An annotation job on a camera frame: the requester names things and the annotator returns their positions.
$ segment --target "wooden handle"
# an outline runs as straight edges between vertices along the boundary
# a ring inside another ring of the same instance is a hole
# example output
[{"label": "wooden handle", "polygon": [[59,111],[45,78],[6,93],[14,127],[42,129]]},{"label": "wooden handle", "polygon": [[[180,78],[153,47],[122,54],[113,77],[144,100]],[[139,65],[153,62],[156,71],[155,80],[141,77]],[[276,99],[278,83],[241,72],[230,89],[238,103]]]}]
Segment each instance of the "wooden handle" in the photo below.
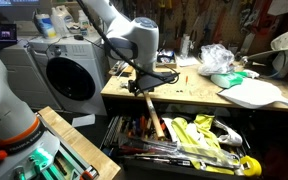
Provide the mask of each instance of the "wooden handle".
[{"label": "wooden handle", "polygon": [[155,131],[156,131],[157,137],[158,137],[158,139],[164,138],[165,135],[164,135],[164,132],[163,132],[163,130],[161,128],[160,120],[157,117],[157,114],[156,114],[155,108],[153,106],[152,100],[151,100],[148,92],[145,91],[143,94],[144,94],[144,97],[145,97],[145,100],[146,100],[146,103],[147,103],[147,108],[148,108],[148,110],[150,112],[150,116],[151,116],[152,121],[153,121],[153,125],[155,127]]}]

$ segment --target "front-loading washer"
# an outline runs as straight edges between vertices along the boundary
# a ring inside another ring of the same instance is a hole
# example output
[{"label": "front-loading washer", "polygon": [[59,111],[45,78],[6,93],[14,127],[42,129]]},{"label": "front-loading washer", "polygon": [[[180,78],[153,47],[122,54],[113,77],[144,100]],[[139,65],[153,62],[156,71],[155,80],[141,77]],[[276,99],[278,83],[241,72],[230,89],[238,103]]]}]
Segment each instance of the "front-loading washer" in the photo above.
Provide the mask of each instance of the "front-loading washer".
[{"label": "front-loading washer", "polygon": [[87,39],[36,38],[29,42],[30,52],[65,111],[107,115],[100,94],[105,84],[101,39],[96,33]]}]

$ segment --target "cluttered workbench surface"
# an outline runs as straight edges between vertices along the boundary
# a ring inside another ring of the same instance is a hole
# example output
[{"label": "cluttered workbench surface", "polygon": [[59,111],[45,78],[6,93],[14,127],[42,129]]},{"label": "cluttered workbench surface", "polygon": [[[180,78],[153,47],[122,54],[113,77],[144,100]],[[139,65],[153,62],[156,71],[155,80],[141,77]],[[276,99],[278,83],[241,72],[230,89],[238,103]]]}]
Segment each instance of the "cluttered workbench surface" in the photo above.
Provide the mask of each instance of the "cluttered workbench surface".
[{"label": "cluttered workbench surface", "polygon": [[98,179],[113,179],[120,167],[50,107],[38,112],[44,120],[90,165],[99,172]]},{"label": "cluttered workbench surface", "polygon": [[[175,84],[165,84],[154,89],[154,92],[150,92],[152,101],[167,102],[167,103],[181,103],[200,106],[216,106],[216,107],[233,107],[239,108],[241,106],[232,103],[225,98],[219,96],[217,93],[223,89],[215,85],[209,77],[205,77],[198,74],[198,67],[201,63],[197,61],[195,65],[179,67],[175,69],[180,73],[179,80]],[[166,68],[156,68],[155,71],[170,71]],[[128,80],[135,79],[135,72],[130,77],[117,77],[112,76],[101,94],[105,98],[124,98],[124,99],[143,99],[143,95],[140,94],[135,97],[132,93],[129,93],[127,88],[123,88],[123,84]],[[283,79],[263,79],[277,86],[282,96],[288,98],[288,75]],[[288,111],[288,106],[274,102],[267,106],[261,107],[267,110]]]}]

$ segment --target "window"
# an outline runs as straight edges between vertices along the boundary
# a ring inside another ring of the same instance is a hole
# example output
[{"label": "window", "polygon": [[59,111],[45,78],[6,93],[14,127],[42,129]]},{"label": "window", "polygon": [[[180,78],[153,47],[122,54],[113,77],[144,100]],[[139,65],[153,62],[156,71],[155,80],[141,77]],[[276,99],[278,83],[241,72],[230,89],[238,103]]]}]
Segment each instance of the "window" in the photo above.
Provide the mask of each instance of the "window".
[{"label": "window", "polygon": [[0,6],[37,5],[39,0],[0,0]]}]

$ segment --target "white plastic bag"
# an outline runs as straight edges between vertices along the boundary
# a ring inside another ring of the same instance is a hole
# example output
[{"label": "white plastic bag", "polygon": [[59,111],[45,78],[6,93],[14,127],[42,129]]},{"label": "white plastic bag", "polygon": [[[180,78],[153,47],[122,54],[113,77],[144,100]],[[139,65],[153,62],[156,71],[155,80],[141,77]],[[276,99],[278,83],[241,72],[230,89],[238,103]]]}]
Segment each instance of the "white plastic bag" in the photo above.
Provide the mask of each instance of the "white plastic bag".
[{"label": "white plastic bag", "polygon": [[226,74],[233,71],[231,66],[234,55],[221,44],[212,44],[201,47],[201,60],[203,64],[198,73],[203,76],[212,74]]}]

